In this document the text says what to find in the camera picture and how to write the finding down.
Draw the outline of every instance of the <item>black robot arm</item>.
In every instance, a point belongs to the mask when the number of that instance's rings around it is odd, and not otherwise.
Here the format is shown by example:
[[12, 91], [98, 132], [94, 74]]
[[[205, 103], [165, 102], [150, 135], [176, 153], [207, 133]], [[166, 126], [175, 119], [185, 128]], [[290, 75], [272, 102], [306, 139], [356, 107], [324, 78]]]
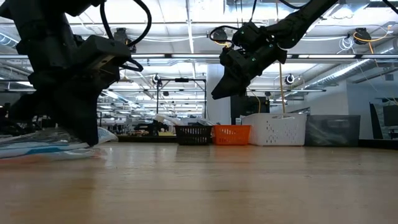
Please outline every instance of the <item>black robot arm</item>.
[[89, 145], [98, 143], [97, 99], [118, 81], [119, 67], [131, 59], [129, 46], [95, 35], [73, 35], [65, 13], [78, 16], [105, 0], [6, 0], [0, 16], [12, 19], [21, 41], [16, 49], [28, 55], [36, 91], [24, 95], [9, 110], [9, 118], [32, 120], [49, 115]]
[[294, 47], [308, 28], [336, 2], [310, 0], [298, 11], [268, 27], [257, 27], [251, 21], [243, 24], [233, 35], [232, 45], [223, 48], [220, 55], [224, 77], [211, 93], [213, 98], [243, 94], [250, 81], [261, 75], [265, 68], [276, 60], [285, 63], [285, 49]]

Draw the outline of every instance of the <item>orange basket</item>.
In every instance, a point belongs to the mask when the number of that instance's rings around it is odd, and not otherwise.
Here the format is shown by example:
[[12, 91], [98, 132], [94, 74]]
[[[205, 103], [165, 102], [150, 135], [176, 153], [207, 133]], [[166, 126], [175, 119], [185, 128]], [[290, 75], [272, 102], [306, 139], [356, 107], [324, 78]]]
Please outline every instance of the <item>orange basket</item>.
[[224, 146], [249, 144], [251, 125], [214, 125], [213, 143]]

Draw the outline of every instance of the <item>white basket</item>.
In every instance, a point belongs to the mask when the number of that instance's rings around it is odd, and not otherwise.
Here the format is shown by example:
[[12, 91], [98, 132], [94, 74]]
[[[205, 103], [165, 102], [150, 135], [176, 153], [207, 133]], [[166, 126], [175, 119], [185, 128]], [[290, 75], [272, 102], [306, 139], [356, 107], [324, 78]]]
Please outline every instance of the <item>white basket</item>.
[[242, 118], [251, 125], [250, 144], [257, 146], [303, 146], [305, 114], [252, 114]]

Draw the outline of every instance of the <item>black basket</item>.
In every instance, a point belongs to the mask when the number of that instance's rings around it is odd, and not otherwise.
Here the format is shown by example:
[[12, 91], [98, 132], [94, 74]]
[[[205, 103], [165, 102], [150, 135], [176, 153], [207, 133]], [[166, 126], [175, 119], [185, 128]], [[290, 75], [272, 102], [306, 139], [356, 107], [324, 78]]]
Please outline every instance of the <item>black basket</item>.
[[209, 144], [212, 128], [212, 126], [176, 126], [177, 142], [180, 145]]

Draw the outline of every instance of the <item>table surface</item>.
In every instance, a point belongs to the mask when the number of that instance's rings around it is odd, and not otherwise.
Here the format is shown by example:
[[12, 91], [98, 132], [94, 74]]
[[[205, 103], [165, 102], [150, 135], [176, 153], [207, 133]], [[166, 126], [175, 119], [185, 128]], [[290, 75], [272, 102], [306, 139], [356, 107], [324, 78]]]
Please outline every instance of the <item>table surface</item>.
[[112, 143], [0, 167], [0, 223], [397, 223], [398, 151]]

